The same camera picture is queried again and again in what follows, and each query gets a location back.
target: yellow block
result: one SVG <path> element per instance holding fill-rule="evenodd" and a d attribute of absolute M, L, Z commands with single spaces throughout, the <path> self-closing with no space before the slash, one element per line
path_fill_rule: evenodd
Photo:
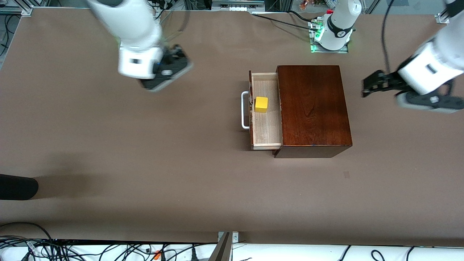
<path fill-rule="evenodd" d="M 267 97 L 256 97 L 255 112 L 267 112 Z"/>

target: handle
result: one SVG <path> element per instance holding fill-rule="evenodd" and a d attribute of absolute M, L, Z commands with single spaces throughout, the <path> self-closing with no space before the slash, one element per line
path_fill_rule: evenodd
<path fill-rule="evenodd" d="M 245 94 L 249 94 L 249 92 L 248 92 L 248 91 L 242 92 L 242 128 L 244 128 L 245 130 L 249 130 L 250 127 L 249 127 L 249 126 L 245 126 L 245 114 L 244 114 L 245 112 L 244 112 L 244 110 L 243 110 L 243 96 L 244 96 Z"/>

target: black cylinder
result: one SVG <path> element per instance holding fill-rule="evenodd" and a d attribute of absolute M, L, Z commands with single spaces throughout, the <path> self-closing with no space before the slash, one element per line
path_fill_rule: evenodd
<path fill-rule="evenodd" d="M 28 200 L 39 189 L 39 183 L 30 177 L 0 174 L 0 200 Z"/>

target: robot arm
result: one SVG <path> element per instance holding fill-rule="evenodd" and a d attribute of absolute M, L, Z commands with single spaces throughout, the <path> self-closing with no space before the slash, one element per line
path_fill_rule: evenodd
<path fill-rule="evenodd" d="M 451 96 L 453 79 L 464 73 L 464 0 L 445 3 L 449 25 L 423 43 L 396 72 L 385 75 L 376 71 L 364 79 L 363 97 L 376 91 L 401 90 L 396 97 L 402 107 L 445 113 L 464 109 L 464 101 Z M 442 85 L 448 86 L 445 95 L 438 92 Z"/>
<path fill-rule="evenodd" d="M 161 26 L 145 0 L 87 0 L 106 29 L 121 40 L 120 74 L 140 79 L 150 91 L 158 91 L 191 68 L 180 46 L 162 43 Z"/>

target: black band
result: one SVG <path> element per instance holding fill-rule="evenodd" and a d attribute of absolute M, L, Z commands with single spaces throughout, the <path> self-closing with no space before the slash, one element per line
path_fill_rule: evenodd
<path fill-rule="evenodd" d="M 456 0 L 451 4 L 446 4 L 446 11 L 453 17 L 464 10 L 464 0 Z"/>
<path fill-rule="evenodd" d="M 327 25 L 329 26 L 329 29 L 332 32 L 334 32 L 334 35 L 337 38 L 343 38 L 345 35 L 347 35 L 347 33 L 349 33 L 349 31 L 351 31 L 351 28 L 353 28 L 353 26 L 347 29 L 341 29 L 341 28 L 336 27 L 334 23 L 332 23 L 332 15 L 330 15 L 329 19 L 327 19 Z"/>

